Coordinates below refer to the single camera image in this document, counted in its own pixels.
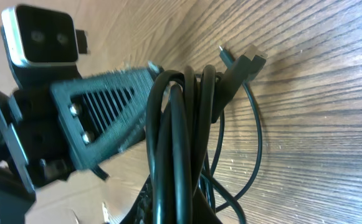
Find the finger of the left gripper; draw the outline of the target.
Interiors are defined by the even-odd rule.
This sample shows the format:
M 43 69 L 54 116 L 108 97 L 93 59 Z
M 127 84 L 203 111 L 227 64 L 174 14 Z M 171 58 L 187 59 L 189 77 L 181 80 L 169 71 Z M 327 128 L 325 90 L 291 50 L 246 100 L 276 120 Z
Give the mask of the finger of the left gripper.
M 51 85 L 77 170 L 93 169 L 141 140 L 150 90 L 162 72 L 162 66 L 150 62 Z

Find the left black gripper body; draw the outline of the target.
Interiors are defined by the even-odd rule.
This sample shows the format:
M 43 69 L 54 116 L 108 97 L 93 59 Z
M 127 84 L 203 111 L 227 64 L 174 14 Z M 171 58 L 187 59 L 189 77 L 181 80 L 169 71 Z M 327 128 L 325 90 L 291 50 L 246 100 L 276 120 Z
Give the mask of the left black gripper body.
M 50 86 L 80 78 L 77 67 L 11 65 L 10 70 L 19 88 L 0 104 L 0 131 L 21 182 L 35 190 L 67 180 L 75 168 Z

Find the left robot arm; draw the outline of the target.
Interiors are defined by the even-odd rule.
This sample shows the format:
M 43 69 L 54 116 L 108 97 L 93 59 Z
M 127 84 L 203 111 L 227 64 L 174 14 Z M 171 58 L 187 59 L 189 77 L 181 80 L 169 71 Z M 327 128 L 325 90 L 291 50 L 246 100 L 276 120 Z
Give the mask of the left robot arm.
M 36 191 L 90 170 L 145 138 L 146 104 L 163 69 L 82 78 L 76 66 L 15 68 L 18 89 L 0 92 L 0 223 L 24 223 Z

